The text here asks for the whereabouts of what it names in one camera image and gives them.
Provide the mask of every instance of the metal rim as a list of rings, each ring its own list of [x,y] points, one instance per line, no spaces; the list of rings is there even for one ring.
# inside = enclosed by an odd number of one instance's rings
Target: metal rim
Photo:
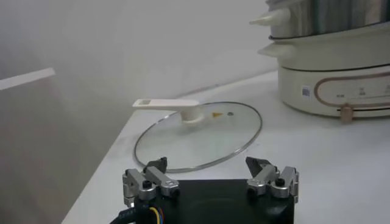
[[[241,146],[240,148],[236,149],[234,152],[232,152],[231,154],[225,156],[225,157],[222,157],[222,158],[219,158],[219,159],[216,159],[214,161],[211,161],[211,162],[208,162],[208,163],[205,163],[205,164],[201,164],[201,165],[198,165],[198,166],[193,166],[193,167],[187,167],[187,168],[179,168],[179,169],[167,169],[166,172],[167,173],[184,173],[184,172],[190,172],[190,171],[196,171],[196,170],[201,170],[201,169],[205,169],[205,168],[208,168],[208,167],[211,167],[211,166],[214,166],[214,165],[217,165],[219,163],[222,163],[224,161],[227,161],[228,159],[230,158],[233,158],[234,156],[236,156],[237,154],[243,152],[245,149],[248,148],[248,146],[251,145],[251,143],[254,142],[254,140],[256,140],[257,136],[260,134],[260,131],[261,129],[263,128],[263,118],[261,117],[260,113],[252,106],[248,105],[248,104],[245,104],[245,103],[239,103],[239,102],[229,102],[229,101],[226,101],[226,102],[213,102],[213,103],[205,103],[205,104],[202,104],[201,106],[206,106],[206,105],[212,105],[212,104],[222,104],[222,103],[230,103],[230,104],[237,104],[237,105],[242,105],[242,106],[246,106],[246,107],[249,107],[250,109],[254,110],[254,112],[257,113],[259,119],[260,119],[260,126],[258,128],[258,130],[256,131],[256,133],[253,135],[253,137],[246,143],[244,144],[243,146]],[[142,163],[138,157],[137,157],[137,146],[138,144],[140,143],[142,137],[147,133],[147,131],[149,131],[151,128],[153,128],[154,126],[156,126],[157,124],[159,124],[160,122],[162,122],[163,120],[177,114],[179,112],[175,112],[175,113],[172,113],[170,115],[167,115],[165,116],[164,118],[160,119],[159,121],[157,121],[156,123],[152,124],[149,128],[147,128],[144,132],[142,132],[141,136],[137,139],[135,145],[134,145],[134,149],[133,149],[133,157],[135,158],[135,161],[141,165],[142,167],[145,167],[146,165],[144,163]]]

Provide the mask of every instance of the screw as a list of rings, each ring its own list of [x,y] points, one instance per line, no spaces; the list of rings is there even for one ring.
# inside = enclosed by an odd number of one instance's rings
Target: screw
[[[145,180],[142,182],[142,188],[143,189],[150,189],[152,188],[152,182],[150,182],[149,180]]]
[[[284,187],[285,186],[285,180],[282,178],[278,178],[275,180],[275,185],[278,187]]]
[[[180,189],[174,189],[171,193],[172,198],[177,198],[180,195]]]
[[[257,198],[257,194],[256,194],[256,191],[252,188],[249,188],[248,191],[247,191],[247,196],[249,199],[255,199]]]

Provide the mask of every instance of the stainless steel pot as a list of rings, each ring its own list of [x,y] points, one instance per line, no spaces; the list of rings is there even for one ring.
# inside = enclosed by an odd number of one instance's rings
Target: stainless steel pot
[[[250,22],[271,27],[271,38],[297,38],[390,21],[390,0],[268,0]]]

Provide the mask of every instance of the black base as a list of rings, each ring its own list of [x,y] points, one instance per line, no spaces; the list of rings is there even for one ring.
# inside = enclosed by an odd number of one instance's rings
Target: black base
[[[152,204],[162,208],[166,224],[294,223],[292,197],[277,199],[266,194],[249,200],[246,181],[181,180],[176,200],[158,194]]]

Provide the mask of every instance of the yellow wire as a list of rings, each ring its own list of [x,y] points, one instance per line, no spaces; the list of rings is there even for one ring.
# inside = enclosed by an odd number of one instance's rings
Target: yellow wire
[[[160,215],[158,214],[157,209],[155,209],[153,207],[150,207],[149,209],[152,210],[156,214],[157,224],[160,224]]]

